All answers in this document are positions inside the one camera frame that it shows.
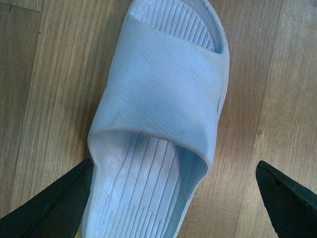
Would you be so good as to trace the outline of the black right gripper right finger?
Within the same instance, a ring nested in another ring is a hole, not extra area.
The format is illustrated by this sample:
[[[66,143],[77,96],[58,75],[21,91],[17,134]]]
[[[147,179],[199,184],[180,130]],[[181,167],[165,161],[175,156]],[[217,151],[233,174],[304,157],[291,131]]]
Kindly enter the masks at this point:
[[[274,231],[280,238],[317,236],[317,195],[265,161],[256,180]]]

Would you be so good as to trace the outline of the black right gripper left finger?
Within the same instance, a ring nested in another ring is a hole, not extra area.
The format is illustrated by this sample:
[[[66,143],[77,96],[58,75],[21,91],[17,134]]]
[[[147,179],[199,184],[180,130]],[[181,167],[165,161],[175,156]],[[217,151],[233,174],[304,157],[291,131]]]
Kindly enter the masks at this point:
[[[86,159],[0,220],[2,238],[73,238],[90,195],[93,163]]]

